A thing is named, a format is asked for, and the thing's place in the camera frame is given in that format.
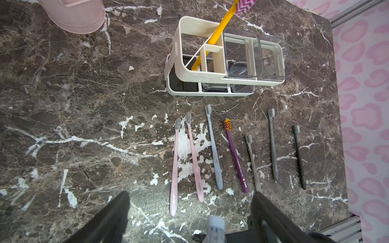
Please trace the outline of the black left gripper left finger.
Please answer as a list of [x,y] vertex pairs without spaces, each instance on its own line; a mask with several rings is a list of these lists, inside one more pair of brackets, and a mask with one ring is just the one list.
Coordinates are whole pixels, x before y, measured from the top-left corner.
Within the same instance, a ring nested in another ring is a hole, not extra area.
[[121,243],[128,225],[130,197],[120,192],[66,243]]

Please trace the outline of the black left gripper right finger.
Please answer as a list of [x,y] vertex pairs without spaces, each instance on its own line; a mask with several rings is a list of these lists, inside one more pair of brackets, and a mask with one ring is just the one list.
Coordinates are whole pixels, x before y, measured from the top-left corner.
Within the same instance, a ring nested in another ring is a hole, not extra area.
[[251,203],[253,230],[259,243],[268,243],[268,237],[263,229],[266,223],[274,235],[283,243],[314,243],[315,240],[304,233],[297,225],[284,215],[261,192],[254,192]]

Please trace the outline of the light blue toothbrush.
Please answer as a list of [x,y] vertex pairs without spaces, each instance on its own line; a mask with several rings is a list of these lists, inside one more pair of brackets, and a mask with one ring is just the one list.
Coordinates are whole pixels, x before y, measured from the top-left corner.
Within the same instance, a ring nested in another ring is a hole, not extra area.
[[225,220],[219,216],[208,218],[208,230],[202,243],[225,243]]

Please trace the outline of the pale pink toothbrush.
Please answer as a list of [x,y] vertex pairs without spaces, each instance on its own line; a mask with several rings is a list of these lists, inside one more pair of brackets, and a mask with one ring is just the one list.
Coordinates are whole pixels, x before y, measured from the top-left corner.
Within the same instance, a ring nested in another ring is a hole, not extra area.
[[170,190],[170,214],[172,217],[176,215],[178,205],[178,140],[180,128],[181,119],[179,118],[175,121],[174,155]]

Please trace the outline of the olive grey toothbrush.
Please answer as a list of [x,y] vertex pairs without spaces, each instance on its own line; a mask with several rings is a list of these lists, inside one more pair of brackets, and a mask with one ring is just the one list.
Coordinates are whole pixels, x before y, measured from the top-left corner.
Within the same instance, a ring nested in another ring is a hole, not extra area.
[[252,135],[246,135],[245,137],[246,137],[246,143],[248,146],[249,156],[250,156],[250,160],[251,160],[251,167],[252,167],[252,173],[253,173],[253,178],[254,178],[254,183],[255,183],[255,189],[258,192],[262,192],[261,183],[259,181],[259,176],[258,176],[258,172],[257,172],[256,165],[255,165],[254,154],[253,154],[252,146],[251,146],[251,144],[253,142]]

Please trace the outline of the black toothbrush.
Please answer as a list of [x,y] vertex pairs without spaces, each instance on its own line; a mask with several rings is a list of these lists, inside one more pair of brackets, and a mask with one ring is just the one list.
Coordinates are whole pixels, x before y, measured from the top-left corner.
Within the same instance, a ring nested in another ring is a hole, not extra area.
[[300,184],[301,184],[302,189],[306,190],[307,184],[306,184],[306,177],[305,177],[305,172],[304,172],[304,164],[302,162],[301,153],[299,150],[300,146],[299,146],[299,141],[298,141],[298,134],[300,133],[300,126],[294,125],[292,127],[292,130],[293,130],[293,135],[294,135],[294,140],[295,140],[295,145],[296,145],[296,158],[297,158]]

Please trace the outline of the dark grey toothbrush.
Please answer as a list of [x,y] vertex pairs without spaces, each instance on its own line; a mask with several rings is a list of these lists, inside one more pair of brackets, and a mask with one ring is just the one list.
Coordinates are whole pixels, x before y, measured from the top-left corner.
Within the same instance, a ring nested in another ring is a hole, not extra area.
[[278,173],[278,162],[277,162],[277,153],[276,153],[276,145],[274,138],[274,129],[273,129],[273,118],[275,117],[275,109],[268,110],[268,121],[269,121],[269,136],[270,136],[270,148],[271,148],[271,162],[273,168],[273,177],[275,181],[279,180]]

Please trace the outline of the grey blue toothbrush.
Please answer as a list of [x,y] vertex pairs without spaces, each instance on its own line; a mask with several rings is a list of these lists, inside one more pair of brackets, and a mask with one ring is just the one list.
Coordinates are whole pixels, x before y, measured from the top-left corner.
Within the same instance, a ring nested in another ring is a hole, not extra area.
[[221,173],[216,143],[215,143],[214,134],[213,134],[213,127],[212,127],[212,121],[211,121],[212,107],[210,104],[205,106],[205,111],[206,111],[206,116],[207,116],[208,125],[209,125],[209,133],[210,133],[210,139],[211,139],[211,148],[212,148],[215,179],[216,179],[216,183],[217,183],[218,188],[220,190],[222,190],[223,189],[223,180],[222,180],[222,173]]

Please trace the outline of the cream toothbrush holder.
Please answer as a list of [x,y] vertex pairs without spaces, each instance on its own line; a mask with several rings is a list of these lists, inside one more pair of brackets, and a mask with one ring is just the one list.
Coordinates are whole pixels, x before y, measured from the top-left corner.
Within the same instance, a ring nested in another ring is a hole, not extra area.
[[227,27],[215,44],[209,44],[217,26],[189,16],[179,20],[164,69],[170,95],[249,96],[292,77],[284,39]]

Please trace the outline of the pink pencil cup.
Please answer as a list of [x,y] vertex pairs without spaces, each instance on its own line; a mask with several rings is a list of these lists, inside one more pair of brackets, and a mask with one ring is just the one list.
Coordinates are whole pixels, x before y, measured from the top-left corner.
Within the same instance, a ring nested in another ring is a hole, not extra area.
[[71,33],[93,33],[105,23],[102,0],[38,0],[38,3],[57,26]]

